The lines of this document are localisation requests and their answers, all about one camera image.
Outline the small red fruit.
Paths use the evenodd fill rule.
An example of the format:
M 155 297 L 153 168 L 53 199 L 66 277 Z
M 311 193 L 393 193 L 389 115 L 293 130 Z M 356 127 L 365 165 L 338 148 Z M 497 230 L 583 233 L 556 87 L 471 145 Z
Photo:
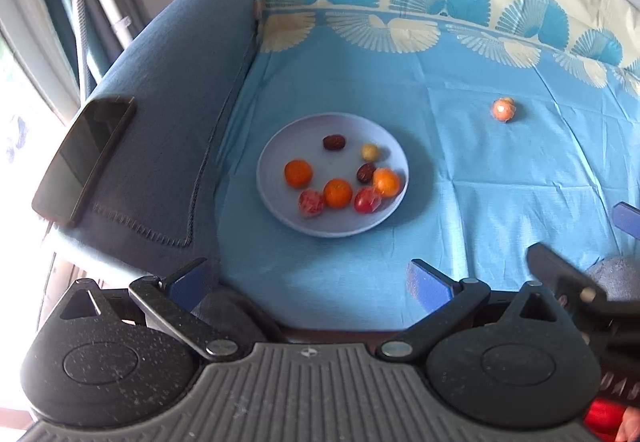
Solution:
M 382 195 L 372 186 L 360 188 L 354 197 L 354 209 L 358 214 L 373 214 L 382 205 Z

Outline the orange fruit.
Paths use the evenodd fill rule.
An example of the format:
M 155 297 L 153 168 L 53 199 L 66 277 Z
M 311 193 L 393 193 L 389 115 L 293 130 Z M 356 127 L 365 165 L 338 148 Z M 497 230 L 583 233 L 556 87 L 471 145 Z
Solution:
M 401 178 L 390 168 L 377 168 L 372 176 L 372 188 L 383 198 L 393 198 L 402 189 Z

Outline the dark red jujube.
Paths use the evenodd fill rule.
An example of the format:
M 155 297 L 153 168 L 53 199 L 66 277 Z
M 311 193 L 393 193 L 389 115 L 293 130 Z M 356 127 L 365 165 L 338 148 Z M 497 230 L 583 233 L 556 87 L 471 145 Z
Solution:
M 356 173 L 357 181 L 360 184 L 370 184 L 373 179 L 373 175 L 376 170 L 376 165 L 374 162 L 366 162 L 361 165 Z
M 346 146 L 346 139 L 341 134 L 331 134 L 323 138 L 322 145 L 326 150 L 334 152 L 334 150 L 342 150 Z

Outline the orange tangerine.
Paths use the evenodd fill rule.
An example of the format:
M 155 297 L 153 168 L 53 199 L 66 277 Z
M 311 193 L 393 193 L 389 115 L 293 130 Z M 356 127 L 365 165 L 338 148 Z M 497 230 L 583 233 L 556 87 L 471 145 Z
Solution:
M 306 160 L 290 160 L 283 169 L 284 180 L 291 188 L 306 188 L 314 177 L 314 169 Z
M 352 184 L 341 178 L 326 182 L 323 188 L 323 199 L 331 209 L 344 209 L 352 201 Z

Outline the peach-coloured fruit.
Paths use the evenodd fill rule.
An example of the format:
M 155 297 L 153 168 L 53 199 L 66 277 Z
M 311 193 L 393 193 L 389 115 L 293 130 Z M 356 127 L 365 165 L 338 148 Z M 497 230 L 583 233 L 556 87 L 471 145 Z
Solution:
M 491 115 L 501 122 L 510 121 L 516 113 L 516 104 L 513 98 L 498 98 L 491 105 Z

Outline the pink-red fruit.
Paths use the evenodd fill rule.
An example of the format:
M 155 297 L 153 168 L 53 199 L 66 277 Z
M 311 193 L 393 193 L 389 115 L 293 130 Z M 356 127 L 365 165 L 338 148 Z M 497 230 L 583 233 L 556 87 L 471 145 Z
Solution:
M 324 197 L 321 192 L 306 188 L 298 196 L 298 210 L 304 218 L 317 217 L 324 209 Z

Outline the small beige longan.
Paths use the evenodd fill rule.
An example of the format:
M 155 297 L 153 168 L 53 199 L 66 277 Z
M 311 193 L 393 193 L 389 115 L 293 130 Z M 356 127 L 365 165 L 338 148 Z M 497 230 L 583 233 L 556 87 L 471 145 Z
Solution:
M 380 149 L 376 144 L 366 143 L 361 147 L 360 155 L 365 162 L 376 162 L 380 157 Z

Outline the black smartphone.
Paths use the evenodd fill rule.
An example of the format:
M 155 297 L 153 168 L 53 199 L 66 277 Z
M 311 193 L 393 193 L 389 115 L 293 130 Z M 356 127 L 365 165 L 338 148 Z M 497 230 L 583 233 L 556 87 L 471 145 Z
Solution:
M 136 111 L 136 100 L 130 96 L 108 96 L 87 102 L 35 192 L 32 210 L 38 216 L 64 228 L 77 223 Z

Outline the light blue round plate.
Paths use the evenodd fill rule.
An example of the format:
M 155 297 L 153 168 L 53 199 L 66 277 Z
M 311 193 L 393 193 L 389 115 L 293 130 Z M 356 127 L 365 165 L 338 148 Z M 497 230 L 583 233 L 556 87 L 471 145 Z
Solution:
M 342 150 L 326 150 L 325 136 L 341 134 L 346 139 Z M 331 179 L 341 178 L 358 190 L 356 177 L 363 164 L 360 150 L 373 143 L 380 149 L 376 163 L 390 168 L 401 178 L 402 189 L 393 198 L 383 199 L 373 214 L 358 214 L 354 206 L 342 210 L 326 208 L 316 218 L 304 218 L 298 210 L 299 191 L 284 180 L 287 162 L 300 158 L 314 169 L 309 186 L 322 190 Z M 405 197 L 409 182 L 407 156 L 390 132 L 367 118 L 344 113 L 315 114 L 297 119 L 279 130 L 262 149 L 256 167 L 257 191 L 273 217 L 297 232 L 322 238 L 357 235 L 375 228 L 389 218 Z

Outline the blue patterned cloth cover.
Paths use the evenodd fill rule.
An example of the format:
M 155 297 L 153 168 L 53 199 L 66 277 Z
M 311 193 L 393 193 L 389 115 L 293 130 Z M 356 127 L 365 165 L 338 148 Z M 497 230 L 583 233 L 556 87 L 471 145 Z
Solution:
M 581 269 L 638 257 L 610 217 L 639 200 L 639 0 L 259 1 L 216 218 L 224 278 L 280 321 L 401 329 L 421 314 L 413 258 L 511 290 L 534 243 Z M 368 232 L 305 235 L 257 191 L 269 139 L 321 113 L 370 119 L 406 153 L 406 196 Z

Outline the white window frame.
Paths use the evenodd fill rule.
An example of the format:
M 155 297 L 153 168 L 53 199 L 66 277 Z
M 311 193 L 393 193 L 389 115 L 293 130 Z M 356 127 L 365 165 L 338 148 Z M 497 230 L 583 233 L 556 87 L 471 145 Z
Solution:
M 149 23 L 148 11 L 141 0 L 99 2 L 126 50 Z M 1 38 L 47 109 L 59 120 L 71 120 L 90 92 L 85 51 L 78 51 L 80 80 L 76 81 L 43 0 L 1 0 Z

